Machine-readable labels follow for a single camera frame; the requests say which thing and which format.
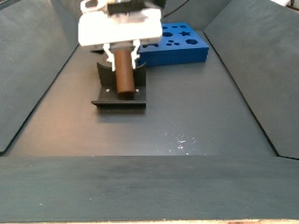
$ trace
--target bin floor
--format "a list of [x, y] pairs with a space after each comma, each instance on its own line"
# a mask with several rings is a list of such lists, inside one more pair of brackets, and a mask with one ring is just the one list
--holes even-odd
[[80, 47], [5, 153], [9, 157], [275, 156], [217, 54], [147, 69], [145, 109], [99, 109], [97, 62]]

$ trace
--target brown cylinder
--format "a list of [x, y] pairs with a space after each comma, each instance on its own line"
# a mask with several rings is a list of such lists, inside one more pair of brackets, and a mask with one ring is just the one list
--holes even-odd
[[116, 50], [115, 62], [116, 91], [120, 95], [131, 95], [136, 91], [131, 51], [127, 49]]

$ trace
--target black stand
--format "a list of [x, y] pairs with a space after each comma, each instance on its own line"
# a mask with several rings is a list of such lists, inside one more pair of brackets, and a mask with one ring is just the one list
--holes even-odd
[[117, 94], [116, 73], [111, 67], [97, 63], [97, 74], [100, 79], [100, 92], [97, 100], [92, 101], [100, 108], [144, 108], [145, 107], [145, 64], [133, 71], [135, 93], [129, 96]]

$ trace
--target blue block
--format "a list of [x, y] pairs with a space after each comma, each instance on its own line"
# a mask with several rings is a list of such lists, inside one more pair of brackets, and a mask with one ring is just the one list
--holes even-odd
[[156, 45], [140, 46], [139, 64], [163, 66], [204, 62], [209, 47], [185, 23], [163, 24], [163, 39]]

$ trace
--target blue board with holes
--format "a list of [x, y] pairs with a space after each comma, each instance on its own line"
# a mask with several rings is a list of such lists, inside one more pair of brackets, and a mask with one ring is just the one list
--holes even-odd
[[159, 44], [140, 46], [139, 64], [163, 66], [204, 62], [209, 47], [185, 23], [163, 24], [163, 39]]

